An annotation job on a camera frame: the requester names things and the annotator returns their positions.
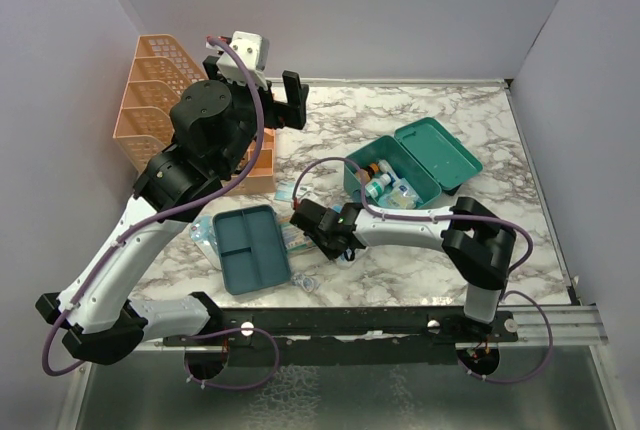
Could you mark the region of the white blue gauze pack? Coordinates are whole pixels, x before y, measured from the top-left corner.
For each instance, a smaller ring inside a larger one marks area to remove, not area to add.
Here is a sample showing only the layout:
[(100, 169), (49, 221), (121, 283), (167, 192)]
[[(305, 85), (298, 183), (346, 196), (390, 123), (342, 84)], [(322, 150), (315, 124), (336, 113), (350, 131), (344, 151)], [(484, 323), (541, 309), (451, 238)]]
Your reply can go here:
[(340, 268), (350, 268), (357, 261), (360, 254), (361, 252), (358, 249), (347, 249), (335, 260), (335, 263)]

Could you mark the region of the green orange bandage box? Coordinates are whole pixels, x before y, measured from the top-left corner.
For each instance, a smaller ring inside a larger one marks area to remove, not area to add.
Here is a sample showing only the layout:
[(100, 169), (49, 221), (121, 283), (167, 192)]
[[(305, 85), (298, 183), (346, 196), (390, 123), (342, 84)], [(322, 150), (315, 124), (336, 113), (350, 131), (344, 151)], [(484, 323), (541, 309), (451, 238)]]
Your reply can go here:
[(281, 222), (280, 230), (288, 253), (304, 251), (314, 247), (313, 241), (289, 222)]

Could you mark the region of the white bottle green label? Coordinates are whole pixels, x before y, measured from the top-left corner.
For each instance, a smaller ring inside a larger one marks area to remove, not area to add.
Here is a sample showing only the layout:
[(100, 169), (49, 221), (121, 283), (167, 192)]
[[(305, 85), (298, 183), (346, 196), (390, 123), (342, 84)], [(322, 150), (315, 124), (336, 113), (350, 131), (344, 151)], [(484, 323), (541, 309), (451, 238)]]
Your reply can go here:
[(365, 193), (372, 199), (379, 198), (385, 191), (386, 187), (391, 185), (394, 179), (388, 173), (380, 174), (378, 177), (374, 177), (365, 186)]

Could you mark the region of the brown iodine bottle orange cap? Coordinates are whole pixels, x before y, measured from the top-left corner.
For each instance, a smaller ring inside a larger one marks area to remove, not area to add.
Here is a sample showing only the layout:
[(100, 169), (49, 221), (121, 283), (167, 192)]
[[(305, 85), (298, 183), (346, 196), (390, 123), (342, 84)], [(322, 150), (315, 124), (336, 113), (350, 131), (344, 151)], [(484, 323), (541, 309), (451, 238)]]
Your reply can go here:
[(372, 180), (376, 175), (380, 173), (380, 167), (376, 163), (371, 163), (364, 168), (364, 171), (368, 178)]

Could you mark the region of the clear blue swab bag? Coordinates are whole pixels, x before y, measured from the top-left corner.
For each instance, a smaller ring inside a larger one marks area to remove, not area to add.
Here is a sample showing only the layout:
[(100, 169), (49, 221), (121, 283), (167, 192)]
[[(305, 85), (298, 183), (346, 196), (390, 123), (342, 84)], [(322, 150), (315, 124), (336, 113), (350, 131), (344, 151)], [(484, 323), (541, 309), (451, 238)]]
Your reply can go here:
[(418, 206), (419, 195), (405, 179), (394, 182), (393, 188), (380, 197), (378, 203), (383, 208), (412, 210)]

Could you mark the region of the teal divided tray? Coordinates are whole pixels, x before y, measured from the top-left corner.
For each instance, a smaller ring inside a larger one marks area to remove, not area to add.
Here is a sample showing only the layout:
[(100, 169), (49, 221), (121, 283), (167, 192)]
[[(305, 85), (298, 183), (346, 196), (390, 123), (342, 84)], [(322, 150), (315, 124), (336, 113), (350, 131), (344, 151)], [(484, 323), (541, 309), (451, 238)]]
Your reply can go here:
[(291, 280), (287, 250), (269, 205), (218, 213), (213, 230), (225, 289), (234, 296)]

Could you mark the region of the small bottle blue cap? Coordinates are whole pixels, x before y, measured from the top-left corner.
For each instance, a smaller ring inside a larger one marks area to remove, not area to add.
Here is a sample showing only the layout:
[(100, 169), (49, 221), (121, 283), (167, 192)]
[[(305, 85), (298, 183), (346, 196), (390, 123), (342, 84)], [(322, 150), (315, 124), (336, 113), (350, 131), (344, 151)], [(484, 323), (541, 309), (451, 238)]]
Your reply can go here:
[(406, 183), (406, 180), (399, 176), (399, 174), (393, 169), (388, 161), (384, 159), (379, 160), (377, 165), (382, 173), (387, 174), (390, 177), (391, 185), (393, 187)]

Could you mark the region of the green medicine box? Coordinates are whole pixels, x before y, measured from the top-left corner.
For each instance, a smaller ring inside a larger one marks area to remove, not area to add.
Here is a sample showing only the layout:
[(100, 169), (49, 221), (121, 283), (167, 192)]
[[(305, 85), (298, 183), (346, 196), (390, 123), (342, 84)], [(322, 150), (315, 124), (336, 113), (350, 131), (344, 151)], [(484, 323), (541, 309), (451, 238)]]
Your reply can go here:
[(426, 117), (384, 135), (347, 156), (361, 169), (384, 160), (419, 196), (421, 208), (453, 196), (483, 170), (482, 163), (436, 119)]

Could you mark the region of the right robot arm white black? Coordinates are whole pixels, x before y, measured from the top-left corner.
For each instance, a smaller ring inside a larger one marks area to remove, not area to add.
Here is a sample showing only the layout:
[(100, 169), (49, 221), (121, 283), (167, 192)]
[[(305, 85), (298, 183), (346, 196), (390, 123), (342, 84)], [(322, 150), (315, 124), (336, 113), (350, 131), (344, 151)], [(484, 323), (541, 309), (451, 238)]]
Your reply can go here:
[(459, 317), (461, 333), (481, 341), (494, 331), (516, 232), (475, 199), (460, 197), (451, 206), (427, 210), (347, 203), (339, 211), (303, 199), (296, 204), (290, 223), (330, 260), (351, 259), (360, 249), (378, 246), (444, 253), (467, 283)]

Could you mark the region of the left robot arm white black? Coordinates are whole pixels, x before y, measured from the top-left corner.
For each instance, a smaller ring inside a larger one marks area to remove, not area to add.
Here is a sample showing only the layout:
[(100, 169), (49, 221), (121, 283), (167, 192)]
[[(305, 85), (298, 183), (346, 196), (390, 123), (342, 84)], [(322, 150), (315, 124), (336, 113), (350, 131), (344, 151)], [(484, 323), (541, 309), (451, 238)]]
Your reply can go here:
[(309, 87), (286, 71), (286, 99), (278, 101), (269, 85), (224, 76), (220, 57), (207, 57), (204, 68), (206, 79), (171, 108), (171, 142), (148, 161), (100, 252), (64, 291), (36, 301), (52, 329), (65, 332), (62, 343), (77, 363), (111, 365), (147, 340), (190, 336), (206, 345), (220, 335), (221, 311), (204, 292), (144, 302), (131, 299), (131, 291), (209, 201), (247, 176), (257, 160), (243, 157), (265, 129), (303, 129)]

